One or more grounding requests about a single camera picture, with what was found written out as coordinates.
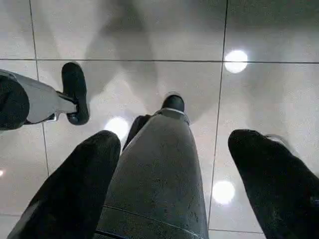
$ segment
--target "leg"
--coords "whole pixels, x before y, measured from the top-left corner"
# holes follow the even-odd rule
[[[183,106],[170,98],[123,151],[97,234],[208,238],[196,146],[177,101]]]
[[[228,146],[269,239],[319,237],[319,179],[279,142],[235,130]]]
[[[63,93],[37,80],[4,70],[0,70],[0,82],[0,128],[4,130],[18,128],[24,123],[57,120],[61,113],[67,114],[69,121],[76,125],[89,119],[85,78],[75,63],[67,63],[62,68]],[[7,123],[12,122],[7,119],[12,115],[19,123]]]
[[[120,148],[109,131],[79,144],[44,182],[8,238],[92,238]]]

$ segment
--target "white floor tile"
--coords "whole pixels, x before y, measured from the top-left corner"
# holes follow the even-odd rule
[[[242,50],[249,61],[319,61],[319,2],[230,0],[225,55]]]
[[[0,61],[0,68],[36,79],[33,61]],[[0,134],[0,214],[21,215],[47,177],[42,125]]]
[[[65,62],[39,62],[40,81],[61,89],[60,70]],[[84,139],[122,117],[131,126],[138,115],[153,114],[165,95],[179,92],[192,121],[198,145],[208,210],[216,132],[220,63],[80,62],[86,76],[91,118],[73,126],[66,117],[45,123],[49,171],[52,173]]]
[[[0,215],[0,239],[6,239],[20,217]]]
[[[263,234],[209,231],[209,239],[266,239]]]
[[[234,129],[283,136],[318,174],[318,74],[316,64],[255,63],[238,74],[224,68],[213,185],[228,181],[235,196],[226,205],[213,197],[210,229],[261,232],[228,150]]]
[[[221,60],[226,0],[32,0],[40,59]]]
[[[0,58],[35,58],[29,1],[0,0]]]

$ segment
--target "trouser leg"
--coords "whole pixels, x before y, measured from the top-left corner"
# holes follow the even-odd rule
[[[228,146],[266,237],[318,238],[319,179],[305,164],[252,130],[235,130]]]
[[[123,151],[98,232],[125,238],[208,238],[196,145],[185,115],[152,116]]]
[[[44,182],[8,238],[91,238],[120,148],[109,131],[79,144]]]

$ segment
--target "black shoe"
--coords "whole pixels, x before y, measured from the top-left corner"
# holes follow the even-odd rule
[[[170,95],[164,100],[161,108],[162,109],[163,108],[171,108],[174,110],[184,112],[185,103],[184,103],[184,100],[182,99],[182,97],[180,97],[178,95]]]
[[[73,62],[62,67],[63,94],[72,98],[77,105],[77,112],[67,114],[71,124],[82,125],[89,121],[89,111],[86,104],[86,84],[81,67]]]

